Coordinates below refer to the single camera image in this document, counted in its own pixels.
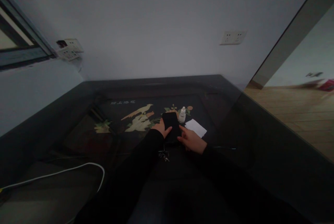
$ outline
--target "small bottle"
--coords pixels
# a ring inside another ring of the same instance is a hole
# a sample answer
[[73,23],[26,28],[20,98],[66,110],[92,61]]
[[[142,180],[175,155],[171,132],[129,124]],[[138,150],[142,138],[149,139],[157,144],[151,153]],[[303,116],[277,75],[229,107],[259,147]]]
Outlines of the small bottle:
[[180,114],[178,115],[178,121],[180,123],[185,122],[185,107],[182,107]]

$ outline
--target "red object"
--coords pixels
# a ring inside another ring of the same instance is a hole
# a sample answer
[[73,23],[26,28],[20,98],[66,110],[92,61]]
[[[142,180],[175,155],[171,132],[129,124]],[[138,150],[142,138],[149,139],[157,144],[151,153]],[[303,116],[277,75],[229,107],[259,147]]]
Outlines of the red object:
[[319,87],[320,90],[323,90],[325,92],[331,92],[334,90],[334,80],[329,79],[326,83],[324,83],[321,87]]

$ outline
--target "window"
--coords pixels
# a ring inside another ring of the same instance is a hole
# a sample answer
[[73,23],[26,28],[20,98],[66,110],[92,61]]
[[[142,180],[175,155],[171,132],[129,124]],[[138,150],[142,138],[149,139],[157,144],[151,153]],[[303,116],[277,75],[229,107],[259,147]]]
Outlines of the window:
[[55,56],[13,0],[0,0],[0,70]]

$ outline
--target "black smartphone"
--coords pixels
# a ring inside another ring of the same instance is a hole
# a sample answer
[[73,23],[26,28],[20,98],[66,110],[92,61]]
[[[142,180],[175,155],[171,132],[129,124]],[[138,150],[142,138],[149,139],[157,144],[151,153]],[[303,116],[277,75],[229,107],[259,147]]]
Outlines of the black smartphone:
[[166,143],[179,142],[177,140],[177,137],[181,136],[181,130],[180,127],[178,126],[176,113],[175,112],[163,113],[162,119],[164,120],[165,130],[170,126],[173,127],[171,132],[167,135],[165,142]]

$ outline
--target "charging cable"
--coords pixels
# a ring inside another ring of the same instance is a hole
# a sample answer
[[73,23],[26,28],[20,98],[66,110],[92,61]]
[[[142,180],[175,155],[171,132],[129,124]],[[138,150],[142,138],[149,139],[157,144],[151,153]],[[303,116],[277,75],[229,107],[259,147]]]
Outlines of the charging cable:
[[[104,168],[101,165],[99,165],[97,163],[93,163],[93,162],[88,162],[88,163],[85,163],[85,164],[80,165],[78,167],[69,168],[69,169],[66,169],[66,170],[63,170],[63,171],[60,171],[60,172],[52,173],[52,174],[49,174],[49,175],[43,175],[43,176],[40,176],[40,177],[37,177],[37,178],[34,178],[34,179],[30,179],[30,180],[26,180],[26,181],[19,182],[19,183],[16,183],[16,184],[12,184],[12,185],[9,185],[9,186],[5,186],[3,188],[0,188],[0,193],[6,188],[22,185],[22,184],[25,184],[25,183],[28,183],[28,182],[31,182],[31,181],[35,181],[35,180],[38,180],[38,179],[42,179],[42,178],[54,176],[54,175],[57,175],[57,174],[60,174],[60,173],[64,173],[64,172],[67,172],[67,171],[75,170],[77,168],[80,168],[80,167],[83,167],[83,166],[86,166],[86,165],[95,165],[95,166],[98,166],[99,168],[102,169],[103,175],[102,175],[102,180],[101,180],[100,186],[98,187],[98,190],[97,190],[97,192],[98,192],[101,189],[103,179],[104,179],[104,175],[105,175],[105,171],[104,171]],[[68,223],[72,222],[74,219],[75,219],[75,217],[72,218],[70,221],[66,222],[65,224],[68,224]]]

